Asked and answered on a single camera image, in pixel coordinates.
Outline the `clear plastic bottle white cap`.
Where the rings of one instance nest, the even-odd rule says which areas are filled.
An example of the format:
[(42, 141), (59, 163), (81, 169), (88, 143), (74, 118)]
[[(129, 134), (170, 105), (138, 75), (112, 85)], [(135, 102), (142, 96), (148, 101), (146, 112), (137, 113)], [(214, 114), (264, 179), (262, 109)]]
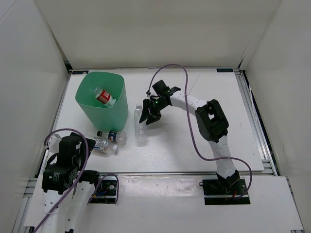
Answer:
[(135, 126), (135, 138), (138, 146), (145, 146), (147, 144), (147, 126), (146, 122), (140, 123), (142, 114), (142, 105), (137, 104), (134, 110), (134, 126)]

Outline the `blue white label clear bottle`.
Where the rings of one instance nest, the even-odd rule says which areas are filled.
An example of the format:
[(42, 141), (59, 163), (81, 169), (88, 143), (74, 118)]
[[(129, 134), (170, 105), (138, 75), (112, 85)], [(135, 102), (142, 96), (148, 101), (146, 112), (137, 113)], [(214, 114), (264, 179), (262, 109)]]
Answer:
[(95, 141), (95, 145), (93, 150), (103, 153), (103, 154), (117, 154), (118, 152), (118, 145), (112, 143), (108, 139), (103, 139), (96, 136), (87, 136), (86, 139), (91, 139)]

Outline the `red label plastic bottle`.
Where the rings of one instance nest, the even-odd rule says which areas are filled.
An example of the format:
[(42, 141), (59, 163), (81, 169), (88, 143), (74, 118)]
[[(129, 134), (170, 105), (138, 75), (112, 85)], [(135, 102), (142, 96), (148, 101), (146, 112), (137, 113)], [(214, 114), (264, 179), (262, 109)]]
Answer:
[(100, 87), (94, 89), (94, 94), (95, 99), (102, 103), (105, 107), (112, 107), (116, 103), (116, 99)]

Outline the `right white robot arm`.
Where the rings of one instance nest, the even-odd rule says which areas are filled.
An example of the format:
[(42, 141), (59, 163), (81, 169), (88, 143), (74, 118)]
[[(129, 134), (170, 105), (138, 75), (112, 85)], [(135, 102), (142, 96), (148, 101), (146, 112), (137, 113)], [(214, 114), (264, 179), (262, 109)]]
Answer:
[[(163, 80), (153, 85), (156, 93), (152, 96), (147, 92), (148, 98), (143, 100), (142, 113), (139, 123), (147, 125), (160, 120), (160, 111), (167, 106), (177, 107), (186, 111), (190, 136), (194, 149), (198, 156), (205, 161), (215, 161), (217, 168), (218, 188), (224, 194), (236, 191), (236, 185), (240, 181), (240, 175), (236, 169), (228, 146), (229, 123), (225, 114), (215, 99), (204, 101), (198, 98), (183, 94), (179, 87), (168, 87)], [(213, 158), (203, 157), (195, 143), (190, 115), (195, 116), (200, 135), (209, 143)]]

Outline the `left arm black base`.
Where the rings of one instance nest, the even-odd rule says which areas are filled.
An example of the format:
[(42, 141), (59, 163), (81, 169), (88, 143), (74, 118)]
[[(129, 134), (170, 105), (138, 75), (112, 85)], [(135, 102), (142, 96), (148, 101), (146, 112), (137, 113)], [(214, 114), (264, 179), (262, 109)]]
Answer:
[(116, 174), (107, 173), (96, 183), (95, 191), (88, 200), (89, 203), (116, 204), (119, 200), (120, 181)]

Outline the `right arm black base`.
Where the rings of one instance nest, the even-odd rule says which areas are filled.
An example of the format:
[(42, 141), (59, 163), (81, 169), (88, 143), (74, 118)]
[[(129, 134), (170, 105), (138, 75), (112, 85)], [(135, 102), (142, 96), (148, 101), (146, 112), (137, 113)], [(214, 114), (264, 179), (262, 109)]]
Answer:
[(226, 188), (218, 179), (205, 179), (198, 184), (203, 188), (205, 205), (249, 205), (248, 190), (252, 181), (253, 176), (250, 176), (247, 186), (245, 177), (242, 177), (230, 188)]

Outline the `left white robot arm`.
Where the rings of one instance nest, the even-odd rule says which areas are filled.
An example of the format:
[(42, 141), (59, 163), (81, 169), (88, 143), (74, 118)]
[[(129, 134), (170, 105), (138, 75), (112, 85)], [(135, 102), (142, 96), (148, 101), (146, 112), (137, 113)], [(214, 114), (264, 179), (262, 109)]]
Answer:
[(75, 233), (92, 194), (101, 191), (99, 172), (86, 164), (95, 146), (81, 132), (70, 129), (69, 136), (50, 133), (44, 145), (52, 155), (42, 176), (44, 217), (35, 227), (38, 233)]

